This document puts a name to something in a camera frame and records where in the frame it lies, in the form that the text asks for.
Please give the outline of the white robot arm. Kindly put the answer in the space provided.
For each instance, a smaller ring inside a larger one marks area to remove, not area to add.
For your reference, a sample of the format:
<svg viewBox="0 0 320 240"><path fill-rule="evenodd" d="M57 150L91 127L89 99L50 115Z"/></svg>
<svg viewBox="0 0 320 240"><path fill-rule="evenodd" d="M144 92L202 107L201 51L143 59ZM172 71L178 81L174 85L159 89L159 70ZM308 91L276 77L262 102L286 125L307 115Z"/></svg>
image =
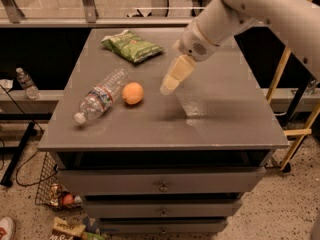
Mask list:
<svg viewBox="0 0 320 240"><path fill-rule="evenodd" d="M160 92L171 94L229 37L264 23L305 68L320 78L320 6L308 0L211 0L184 29L181 52L164 76Z"/></svg>

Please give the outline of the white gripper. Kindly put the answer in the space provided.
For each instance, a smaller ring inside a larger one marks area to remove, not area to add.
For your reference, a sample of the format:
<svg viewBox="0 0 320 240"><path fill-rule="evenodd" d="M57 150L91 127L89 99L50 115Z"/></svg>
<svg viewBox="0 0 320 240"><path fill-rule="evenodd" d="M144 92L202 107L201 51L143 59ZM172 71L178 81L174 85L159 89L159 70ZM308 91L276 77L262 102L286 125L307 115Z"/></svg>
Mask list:
<svg viewBox="0 0 320 240"><path fill-rule="evenodd" d="M213 55L220 46L220 35L205 25L192 21L173 44L181 54L173 60L163 78L160 92L171 94L195 69L195 61L201 62Z"/></svg>

